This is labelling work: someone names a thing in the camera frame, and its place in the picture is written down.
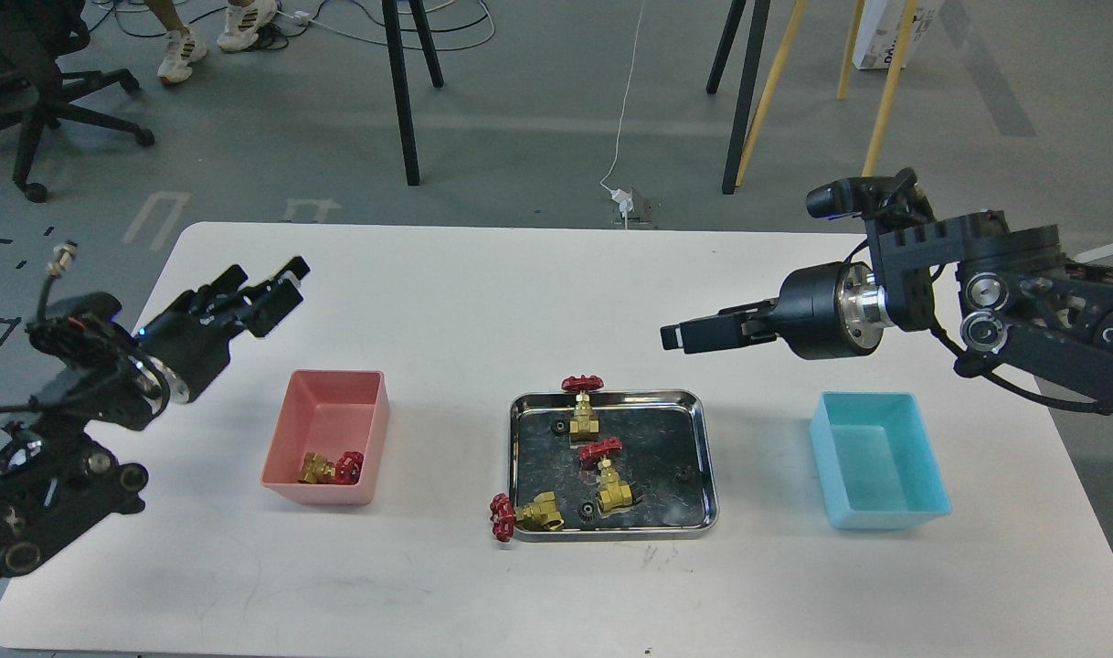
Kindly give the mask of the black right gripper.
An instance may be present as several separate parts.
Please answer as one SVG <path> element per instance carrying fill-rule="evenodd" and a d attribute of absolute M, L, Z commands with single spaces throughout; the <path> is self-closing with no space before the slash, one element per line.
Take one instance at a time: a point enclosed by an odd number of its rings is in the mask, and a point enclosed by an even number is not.
<path fill-rule="evenodd" d="M 660 328 L 684 354 L 747 348 L 782 337 L 808 361 L 870 355 L 889 326 L 885 292 L 864 262 L 794 271 L 770 307 L 731 307 Z"/>

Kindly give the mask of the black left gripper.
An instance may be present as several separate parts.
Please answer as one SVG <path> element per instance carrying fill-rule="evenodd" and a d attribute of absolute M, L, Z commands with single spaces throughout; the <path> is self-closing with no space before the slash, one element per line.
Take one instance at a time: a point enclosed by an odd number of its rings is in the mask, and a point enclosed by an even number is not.
<path fill-rule="evenodd" d="M 246 271 L 232 265 L 211 286 L 181 292 L 134 334 L 134 342 L 167 380 L 169 400 L 187 404 L 229 366 L 232 338 L 244 328 L 257 338 L 267 336 L 298 307 L 301 282 L 309 274 L 309 263 L 293 257 L 270 278 L 248 286 Z"/>

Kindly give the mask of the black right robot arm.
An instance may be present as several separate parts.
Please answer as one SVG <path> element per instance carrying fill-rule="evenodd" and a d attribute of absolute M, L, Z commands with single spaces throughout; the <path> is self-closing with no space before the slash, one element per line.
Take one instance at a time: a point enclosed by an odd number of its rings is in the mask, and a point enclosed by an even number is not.
<path fill-rule="evenodd" d="M 687 354 L 784 340 L 808 361 L 870 355 L 887 326 L 928 330 L 961 377 L 1008 364 L 1082 396 L 1032 401 L 1113 415 L 1113 268 L 1070 261 L 1058 230 L 1011 230 L 1001 212 L 937 219 L 912 168 L 849 176 L 809 191 L 815 218 L 857 216 L 870 262 L 794 271 L 772 299 L 666 325 L 662 348 Z"/>

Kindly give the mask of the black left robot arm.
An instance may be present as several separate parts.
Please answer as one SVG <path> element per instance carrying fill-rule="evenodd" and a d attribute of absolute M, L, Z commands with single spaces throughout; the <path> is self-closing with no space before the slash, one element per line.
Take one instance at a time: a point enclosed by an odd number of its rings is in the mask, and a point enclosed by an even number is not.
<path fill-rule="evenodd" d="M 232 340 L 263 337 L 302 303 L 309 275 L 301 257 L 255 286 L 239 265 L 183 292 L 138 332 L 115 316 L 106 292 L 48 302 L 76 257 L 56 246 L 26 325 L 36 350 L 63 370 L 24 403 L 0 407 L 8 441 L 0 451 L 0 579 L 30 574 L 110 514 L 142 512 L 148 471 L 119 462 L 90 438 L 92 422 L 144 430 L 173 404 L 201 395 L 229 366 Z"/>

